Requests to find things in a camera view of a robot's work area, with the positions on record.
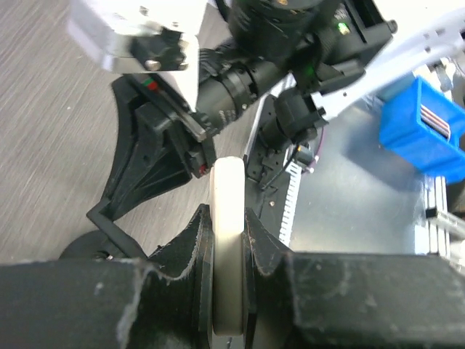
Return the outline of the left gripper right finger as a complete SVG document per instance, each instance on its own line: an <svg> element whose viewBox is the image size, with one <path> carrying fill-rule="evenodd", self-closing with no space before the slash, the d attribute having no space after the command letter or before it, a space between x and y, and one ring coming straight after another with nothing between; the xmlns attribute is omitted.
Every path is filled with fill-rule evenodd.
<svg viewBox="0 0 465 349"><path fill-rule="evenodd" d="M462 348L464 276L441 257L294 252L251 209L246 348Z"/></svg>

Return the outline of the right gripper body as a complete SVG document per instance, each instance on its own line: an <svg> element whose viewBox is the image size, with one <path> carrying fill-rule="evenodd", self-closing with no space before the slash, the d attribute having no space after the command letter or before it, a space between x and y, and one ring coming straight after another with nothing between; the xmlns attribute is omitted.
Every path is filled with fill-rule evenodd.
<svg viewBox="0 0 465 349"><path fill-rule="evenodd" d="M135 76L134 85L142 95L135 115L142 123L142 138L155 149L150 162L164 177L176 172L199 178L209 173L214 163L211 137L199 130L187 101L160 76Z"/></svg>

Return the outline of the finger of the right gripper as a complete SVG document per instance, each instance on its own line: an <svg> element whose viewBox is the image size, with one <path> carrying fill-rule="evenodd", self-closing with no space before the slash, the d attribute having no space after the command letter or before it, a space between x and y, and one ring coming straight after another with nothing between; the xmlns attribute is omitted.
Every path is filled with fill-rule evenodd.
<svg viewBox="0 0 465 349"><path fill-rule="evenodd" d="M142 123L135 115L142 104L142 95L134 80L121 77L112 83L118 110L118 136L113 166L102 195L110 201L112 220L123 217L141 203L178 188L192 178L183 172L164 177L165 167L157 169L150 162L155 149L142 136Z"/></svg>

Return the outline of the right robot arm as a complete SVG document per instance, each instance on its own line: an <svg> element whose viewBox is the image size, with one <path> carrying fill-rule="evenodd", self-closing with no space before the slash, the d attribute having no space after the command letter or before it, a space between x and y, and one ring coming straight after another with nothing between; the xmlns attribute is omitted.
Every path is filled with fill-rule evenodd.
<svg viewBox="0 0 465 349"><path fill-rule="evenodd" d="M193 105L164 72L113 82L118 138L102 212L117 220L214 165L213 139L258 99L272 104L246 162L246 203L280 186L285 149L390 82L464 49L464 3L395 1L385 20L374 1L219 3L231 37L195 53Z"/></svg>

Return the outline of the black phone with pink case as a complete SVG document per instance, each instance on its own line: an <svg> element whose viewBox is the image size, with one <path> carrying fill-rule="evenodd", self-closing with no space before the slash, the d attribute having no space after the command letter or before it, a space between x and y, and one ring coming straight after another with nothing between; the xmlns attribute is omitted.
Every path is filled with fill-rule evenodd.
<svg viewBox="0 0 465 349"><path fill-rule="evenodd" d="M214 232L213 328L218 336L243 332L245 168L238 157L216 160L210 174L210 215Z"/></svg>

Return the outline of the black phone stand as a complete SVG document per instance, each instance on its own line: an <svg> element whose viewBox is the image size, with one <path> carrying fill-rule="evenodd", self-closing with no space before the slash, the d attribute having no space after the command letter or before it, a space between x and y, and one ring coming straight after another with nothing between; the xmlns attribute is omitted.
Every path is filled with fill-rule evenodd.
<svg viewBox="0 0 465 349"><path fill-rule="evenodd" d="M148 258L137 241L114 223L110 217L109 206L110 201L104 198L88 211L86 216L97 229L73 240L62 251L60 259L114 260L140 258L146 260Z"/></svg>

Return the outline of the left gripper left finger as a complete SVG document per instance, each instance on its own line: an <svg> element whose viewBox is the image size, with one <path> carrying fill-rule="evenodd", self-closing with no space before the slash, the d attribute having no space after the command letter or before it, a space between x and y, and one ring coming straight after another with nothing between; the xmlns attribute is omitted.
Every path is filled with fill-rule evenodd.
<svg viewBox="0 0 465 349"><path fill-rule="evenodd" d="M1 267L3 348L210 348L209 207L148 260Z"/></svg>

